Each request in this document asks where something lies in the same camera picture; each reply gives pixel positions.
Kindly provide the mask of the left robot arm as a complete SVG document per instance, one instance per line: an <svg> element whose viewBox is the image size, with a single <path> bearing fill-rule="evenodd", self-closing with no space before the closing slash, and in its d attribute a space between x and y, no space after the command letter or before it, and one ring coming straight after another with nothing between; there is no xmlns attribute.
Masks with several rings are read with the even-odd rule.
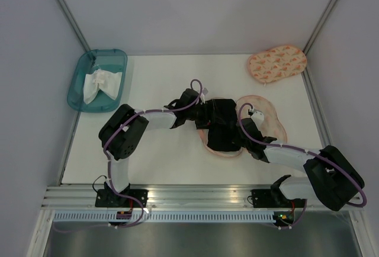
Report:
<svg viewBox="0 0 379 257"><path fill-rule="evenodd" d="M108 161L107 184L112 189L108 199L116 207L129 201L129 157L137 149L142 136L151 130L175 129L187 120L196 107L205 103L208 90L186 89L179 99L155 110L138 110L128 104L121 105L99 132L103 152Z"/></svg>

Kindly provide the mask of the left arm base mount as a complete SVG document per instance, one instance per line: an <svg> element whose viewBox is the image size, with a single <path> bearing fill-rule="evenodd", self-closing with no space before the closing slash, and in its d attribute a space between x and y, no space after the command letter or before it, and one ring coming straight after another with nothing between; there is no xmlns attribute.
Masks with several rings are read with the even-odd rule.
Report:
<svg viewBox="0 0 379 257"><path fill-rule="evenodd" d="M137 200L145 207L148 199L148 190L146 189L129 189L122 192L123 195L129 195ZM133 200L116 195L111 189L99 189L95 199L95 207L97 208L141 208L140 204Z"/></svg>

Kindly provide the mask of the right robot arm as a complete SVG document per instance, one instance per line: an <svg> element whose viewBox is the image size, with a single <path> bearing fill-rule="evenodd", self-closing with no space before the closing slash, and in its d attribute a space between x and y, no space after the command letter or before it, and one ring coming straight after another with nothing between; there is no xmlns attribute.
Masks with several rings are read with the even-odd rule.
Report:
<svg viewBox="0 0 379 257"><path fill-rule="evenodd" d="M363 208L367 205L365 183L359 173L334 146L306 150L263 136L251 118L240 119L236 125L239 140L250 155L269 164L282 165L304 174L284 175L270 186L270 199L278 207L292 200L318 200L326 208Z"/></svg>

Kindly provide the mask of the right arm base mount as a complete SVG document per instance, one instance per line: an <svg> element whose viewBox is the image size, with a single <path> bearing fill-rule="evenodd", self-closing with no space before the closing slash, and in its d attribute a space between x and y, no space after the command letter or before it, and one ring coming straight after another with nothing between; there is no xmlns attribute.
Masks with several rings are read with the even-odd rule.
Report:
<svg viewBox="0 0 379 257"><path fill-rule="evenodd" d="M305 205L305 200L289 200L279 192L272 193L270 189L252 189L249 199L254 208L284 208L291 210L293 208L303 208Z"/></svg>

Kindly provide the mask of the black bra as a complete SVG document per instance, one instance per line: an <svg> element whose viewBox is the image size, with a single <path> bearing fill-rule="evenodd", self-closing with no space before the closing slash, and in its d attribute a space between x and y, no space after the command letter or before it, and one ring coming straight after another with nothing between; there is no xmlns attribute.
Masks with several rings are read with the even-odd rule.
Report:
<svg viewBox="0 0 379 257"><path fill-rule="evenodd" d="M215 152L238 152L241 147L233 143L236 135L236 102L233 99L216 98L206 101L210 119L207 147Z"/></svg>

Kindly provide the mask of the floral mesh laundry bag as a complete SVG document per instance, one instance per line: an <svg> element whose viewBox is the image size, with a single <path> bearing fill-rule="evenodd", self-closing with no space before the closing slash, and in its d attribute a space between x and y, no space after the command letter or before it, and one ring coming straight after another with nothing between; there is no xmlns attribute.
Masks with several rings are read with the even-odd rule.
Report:
<svg viewBox="0 0 379 257"><path fill-rule="evenodd" d="M235 110L237 113L244 103L250 103L263 114L264 120L258 124L258 130L262 133L263 136L277 138L279 141L283 143L288 142L287 132L284 126L281 124L280 120L278 119L276 109L270 101L258 95L247 95L239 98L238 100L235 100L235 103ZM245 151L242 148L232 152L222 152L213 150L207 146L208 130L198 130L197 133L203 143L204 148L213 155L231 159L240 156Z"/></svg>

